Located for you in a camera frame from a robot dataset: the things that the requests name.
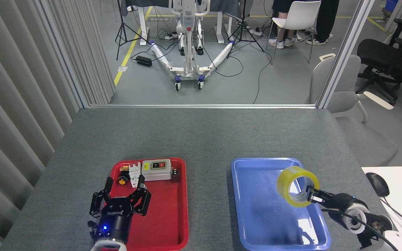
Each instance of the gripper logo text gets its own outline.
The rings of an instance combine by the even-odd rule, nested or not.
[[[123,213],[123,210],[120,211],[120,212],[108,212],[108,215],[112,215],[112,214],[120,214],[120,215],[122,215],[122,213]]]

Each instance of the blue tray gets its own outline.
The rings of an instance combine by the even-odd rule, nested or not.
[[[241,158],[232,162],[233,189],[241,244],[252,251],[325,250],[332,244],[319,205],[291,206],[276,181],[292,158]],[[300,192],[302,178],[290,189]]]

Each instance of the yellow tape roll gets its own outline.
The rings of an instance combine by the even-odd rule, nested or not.
[[[305,179],[305,186],[298,194],[290,194],[289,187],[295,179],[303,177]],[[319,189],[319,180],[316,175],[301,167],[292,166],[284,169],[277,179],[277,191],[290,205],[295,207],[305,207],[311,202],[307,201],[308,193],[306,192],[307,186],[312,186]]]

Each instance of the red tray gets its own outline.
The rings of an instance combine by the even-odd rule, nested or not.
[[[148,159],[118,162],[111,171],[114,180],[111,197],[123,197],[135,189],[128,182],[120,185],[116,181],[119,169]],[[151,193],[150,205],[146,216],[134,215],[129,231],[128,251],[177,251],[188,242],[187,184],[185,162],[170,158],[172,168],[180,171],[180,181],[145,181]]]

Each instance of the black office chair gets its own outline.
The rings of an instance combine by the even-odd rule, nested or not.
[[[361,63],[367,65],[364,72],[359,73],[358,77],[366,78],[368,81],[356,93],[370,84],[376,83],[392,98],[390,99],[386,94],[383,94],[390,100],[391,105],[395,105],[398,97],[386,82],[396,84],[394,89],[399,89],[402,83],[402,39],[398,38],[402,31],[402,19],[395,19],[394,21],[398,27],[388,45],[373,39],[364,39],[359,44],[357,51]],[[398,48],[393,47],[395,43],[399,45]]]

